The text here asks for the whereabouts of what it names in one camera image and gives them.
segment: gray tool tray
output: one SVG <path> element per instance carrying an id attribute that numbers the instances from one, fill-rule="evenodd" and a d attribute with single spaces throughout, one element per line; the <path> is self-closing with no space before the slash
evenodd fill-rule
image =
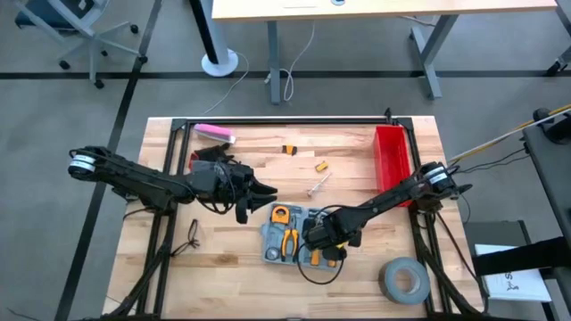
<path id="1" fill-rule="evenodd" d="M 271 222 L 271 213 L 273 211 L 273 209 L 275 209 L 277 206 L 285 206 L 289 209 L 289 213 L 290 213 L 290 224 L 288 226 L 284 225 L 284 224 L 280 224 L 280 223 L 272 223 Z M 282 240 L 284 238 L 284 231 L 286 230 L 286 228 L 291 228 L 294 226 L 293 221 L 295 221 L 295 229 L 297 229 L 298 231 L 298 247 L 301 247 L 303 244 L 303 239 L 302 239 L 302 229 L 303 229 L 303 221 L 306 218 L 314 218 L 315 219 L 315 215 L 319 212 L 320 209 L 313 209 L 313 208 L 304 208 L 301 206 L 295 206 L 295 205 L 291 205 L 291 204 L 284 204 L 284 203 L 272 203 L 270 208 L 269 208 L 269 215 L 268 215 L 268 222 L 266 224 L 263 224 L 261 226 L 261 236 L 263 237 L 263 244 L 262 244 L 262 248 L 261 248 L 261 259 L 263 259 L 264 261 L 268 262 L 268 263 L 279 263 L 279 264 L 287 264 L 287 265 L 294 265 L 296 266 L 297 263 L 294 262 L 294 257 L 292 256 L 292 251 L 293 251 L 293 247 L 294 247 L 294 242 L 293 242 L 293 237 L 290 236 L 290 239 L 287 243 L 287 256 L 285 257 L 285 260 L 282 261 L 281 258 L 281 245 L 282 245 Z M 328 214 L 328 212 L 323 211 L 319 214 L 320 217 L 325 217 Z M 268 259 L 267 258 L 267 252 L 269 248 L 275 248 L 277 249 L 277 251 L 279 252 L 279 255 L 277 256 L 276 259 Z M 308 251 L 305 247 L 303 247 L 300 250 L 299 253 L 299 259 L 300 262 L 302 264 L 302 266 L 307 267 L 307 268 L 318 268 L 318 269 L 322 269 L 322 270 L 326 270 L 326 271 L 331 271 L 334 272 L 337 270 L 338 266 L 339 266 L 339 262 L 337 262 L 335 267 L 330 267 L 327 265 L 327 260 L 323 258 L 323 256 L 321 255 L 321 252 L 319 253 L 319 264 L 317 266 L 312 266 L 310 263 L 311 260 L 311 256 L 310 256 L 311 252 Z"/>

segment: desk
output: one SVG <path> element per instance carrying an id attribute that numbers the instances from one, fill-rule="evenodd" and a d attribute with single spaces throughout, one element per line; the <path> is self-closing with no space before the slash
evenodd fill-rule
<path id="1" fill-rule="evenodd" d="M 429 98 L 435 99 L 442 97 L 442 92 L 433 60 L 459 14 L 528 12 L 556 7 L 555 0 L 346 0 L 343 5 L 334 5 L 331 0 L 216 0 L 212 18 L 215 21 L 268 22 L 270 96 L 272 103 L 279 103 L 277 21 L 440 14 L 442 16 L 428 40 L 424 39 L 418 27 L 413 27 L 410 32 L 410 38 L 416 44 L 418 61 L 426 75 Z"/>
<path id="2" fill-rule="evenodd" d="M 444 161 L 434 117 L 406 119 L 414 125 L 420 161 Z M 377 195 L 372 142 L 374 124 L 384 118 L 257 120 L 262 123 L 227 125 L 237 137 L 228 154 L 253 167 L 260 182 L 276 187 L 279 202 L 321 207 L 332 203 L 360 204 Z M 336 120 L 342 122 L 331 124 Z M 139 163 L 162 169 L 171 121 L 170 118 L 148 120 Z M 175 145 L 180 146 L 181 141 L 179 135 Z M 191 133 L 187 155 L 193 149 L 214 144 L 212 140 Z M 295 156 L 283 154 L 283 144 L 296 145 L 298 153 Z M 310 200 L 307 190 L 322 178 L 314 166 L 323 160 L 328 161 L 328 170 L 333 174 Z M 468 245 L 456 202 L 447 200 L 443 205 L 441 214 L 464 256 L 468 257 Z M 131 204 L 128 210 L 140 207 L 140 204 Z M 369 221 L 363 231 L 361 247 L 348 249 L 349 257 L 341 275 L 327 286 L 308 283 L 296 267 L 268 264 L 261 260 L 260 226 L 268 219 L 268 208 L 250 215 L 247 225 L 238 225 L 233 212 L 225 216 L 216 215 L 197 202 L 178 206 L 173 247 L 185 241 L 193 218 L 199 220 L 196 238 L 201 246 L 170 260 L 162 317 L 381 318 L 426 315 L 422 304 L 402 306 L 391 303 L 377 285 L 377 273 L 387 261 L 402 256 L 415 257 L 410 219 L 405 208 L 390 210 Z M 122 300 L 141 276 L 152 221 L 149 213 L 138 213 L 125 220 L 107 294 L 112 299 L 106 301 L 104 312 L 116 308 L 118 304 L 113 300 Z M 481 309 L 476 282 L 462 266 L 443 227 L 436 224 L 435 231 L 447 275 L 468 301 Z M 314 278 L 331 277 L 326 272 L 311 270 L 308 273 Z M 156 285 L 153 283 L 149 302 L 153 302 L 155 295 Z M 437 289 L 433 284 L 434 305 L 439 309 Z"/>

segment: yellow cable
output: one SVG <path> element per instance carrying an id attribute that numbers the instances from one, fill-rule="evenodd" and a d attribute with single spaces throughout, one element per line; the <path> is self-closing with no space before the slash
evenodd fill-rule
<path id="1" fill-rule="evenodd" d="M 557 109 L 554 110 L 554 111 L 550 111 L 550 116 L 551 116 L 551 115 L 555 115 L 556 113 L 559 113 L 559 112 L 567 111 L 567 110 L 569 110 L 569 109 L 571 109 L 571 104 L 565 105 L 565 106 L 563 106 L 563 107 L 561 107 L 561 108 L 557 108 Z M 525 122 L 525 123 L 523 123 L 523 124 L 517 126 L 516 128 L 510 130 L 510 131 L 518 130 L 518 129 L 524 128 L 524 127 L 529 126 L 529 125 L 531 125 L 531 124 L 533 124 L 533 123 L 535 123 L 534 120 L 529 120 L 529 121 L 527 121 L 527 122 Z M 462 161 L 462 160 L 466 159 L 466 158 L 469 157 L 469 156 L 472 156 L 472 155 L 474 155 L 474 154 L 477 154 L 477 153 L 479 153 L 479 152 L 481 152 L 481 151 L 483 151 L 483 150 L 486 150 L 486 149 L 488 149 L 488 148 L 490 148 L 490 147 L 492 147 L 492 146 L 494 146 L 494 145 L 496 145 L 496 144 L 502 142 L 502 141 L 505 140 L 506 138 L 507 138 L 507 137 L 505 137 L 505 138 L 503 138 L 503 139 L 501 139 L 501 140 L 499 140 L 499 141 L 496 141 L 496 142 L 492 142 L 492 143 L 489 143 L 489 144 L 485 144 L 484 146 L 482 146 L 482 147 L 480 147 L 480 148 L 478 148 L 478 149 L 476 149 L 476 150 L 474 150 L 474 151 L 472 151 L 472 152 L 469 152 L 469 153 L 467 153 L 466 155 L 463 155 L 463 156 L 457 157 L 457 158 L 453 158 L 453 159 L 451 159 L 451 161 L 454 161 L 454 162 Z"/>

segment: red plastic container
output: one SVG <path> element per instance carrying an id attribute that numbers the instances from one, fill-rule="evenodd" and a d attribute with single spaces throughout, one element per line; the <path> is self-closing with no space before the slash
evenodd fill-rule
<path id="1" fill-rule="evenodd" d="M 400 126 L 377 126 L 375 131 L 375 169 L 377 190 L 382 193 L 410 176 L 409 150 L 406 133 Z M 409 206 L 410 202 L 400 204 Z"/>

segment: office chair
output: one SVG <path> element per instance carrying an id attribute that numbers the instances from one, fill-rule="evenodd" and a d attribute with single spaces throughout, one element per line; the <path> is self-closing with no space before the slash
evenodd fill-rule
<path id="1" fill-rule="evenodd" d="M 138 26 L 128 21 L 104 32 L 96 33 L 91 26 L 103 15 L 110 0 L 12 0 L 20 9 L 16 17 L 16 25 L 36 26 L 45 31 L 55 41 L 63 44 L 64 36 L 79 35 L 82 37 L 68 52 L 57 58 L 60 67 L 68 70 L 70 65 L 65 58 L 87 48 L 89 52 L 89 80 L 98 88 L 104 87 L 103 81 L 96 79 L 98 55 L 107 56 L 105 47 L 113 47 L 128 54 L 134 54 L 141 63 L 146 63 L 147 57 L 140 52 L 115 43 L 106 37 L 129 26 L 133 34 L 138 33 Z"/>

